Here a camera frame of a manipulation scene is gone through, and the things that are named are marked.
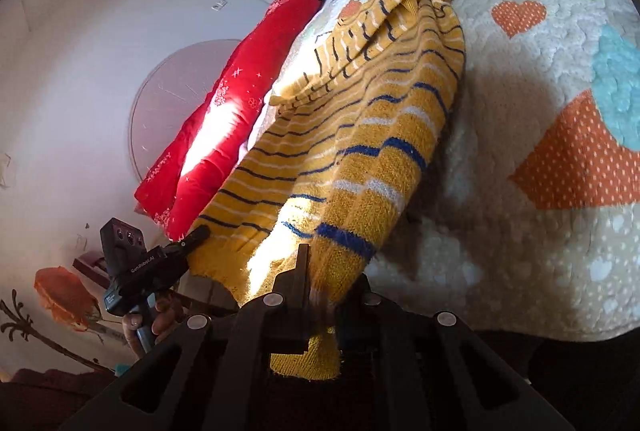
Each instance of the white wall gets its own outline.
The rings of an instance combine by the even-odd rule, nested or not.
[[[37,11],[37,27],[0,75],[0,153],[9,154],[17,170],[12,187],[0,189],[0,298],[9,302],[17,289],[39,331],[108,366],[129,354],[54,323],[38,307],[33,276],[43,267],[70,269],[81,254],[78,235],[88,240],[87,250],[100,250],[98,231],[111,217],[139,226],[147,240],[155,235],[153,224],[133,213],[130,108],[148,72],[166,56],[203,40],[242,38],[267,7],[261,0],[227,0],[213,11],[216,1],[58,0],[52,8],[30,9]],[[0,16],[0,31],[10,20]],[[101,296],[100,289],[93,293]],[[0,313],[0,322],[6,320]],[[15,336],[9,343],[0,335],[4,371],[84,370],[38,341]]]

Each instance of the human hand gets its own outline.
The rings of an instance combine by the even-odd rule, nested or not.
[[[155,308],[158,316],[151,325],[151,331],[158,336],[156,343],[159,343],[178,327],[184,319],[184,313],[180,301],[172,297],[171,294],[158,298]],[[140,328],[141,323],[142,315],[140,314],[127,314],[122,318],[124,336],[131,350],[139,359],[144,357],[145,354],[136,334],[136,330]]]

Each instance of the brown branch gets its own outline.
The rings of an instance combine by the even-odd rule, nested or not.
[[[2,310],[2,312],[4,312],[5,314],[7,314],[7,316],[14,322],[12,323],[5,323],[4,325],[2,325],[2,327],[0,327],[0,332],[4,333],[4,331],[9,328],[9,340],[12,341],[13,340],[13,333],[18,330],[22,333],[22,337],[24,338],[24,340],[27,340],[28,335],[33,335],[33,337],[35,337],[37,340],[43,342],[44,344],[46,344],[49,348],[51,348],[52,350],[56,350],[58,353],[62,353],[62,355],[65,355],[66,357],[69,357],[70,359],[73,359],[74,361],[77,361],[78,363],[84,364],[85,366],[91,367],[93,369],[95,369],[96,371],[103,371],[105,373],[112,373],[113,371],[111,369],[109,369],[108,367],[102,366],[101,364],[96,364],[92,361],[89,361],[88,359],[85,359],[84,357],[81,357],[80,355],[78,355],[77,353],[74,353],[71,350],[67,350],[65,347],[60,346],[56,341],[52,341],[49,337],[45,337],[44,335],[42,335],[40,332],[38,332],[37,330],[33,329],[33,320],[30,318],[30,316],[27,315],[26,318],[24,318],[22,316],[22,314],[20,313],[20,309],[23,307],[22,303],[16,303],[15,302],[15,297],[16,297],[16,291],[15,289],[12,290],[11,292],[12,294],[12,299],[14,301],[14,308],[15,311],[17,313],[17,315],[14,315],[14,313],[11,312],[11,310],[9,310],[9,307],[4,303],[4,301],[2,301],[0,299],[0,310]]]

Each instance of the red fabric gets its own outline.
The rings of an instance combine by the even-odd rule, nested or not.
[[[238,162],[296,36],[319,10],[320,0],[276,0],[236,47],[205,102],[184,122],[136,190],[140,207],[180,239]],[[185,162],[191,166],[183,176]]]

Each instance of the orange flower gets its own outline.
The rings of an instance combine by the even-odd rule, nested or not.
[[[91,321],[100,319],[96,298],[78,276],[64,267],[41,268],[36,272],[33,287],[40,296],[40,304],[51,311],[54,320],[77,332],[85,332]]]

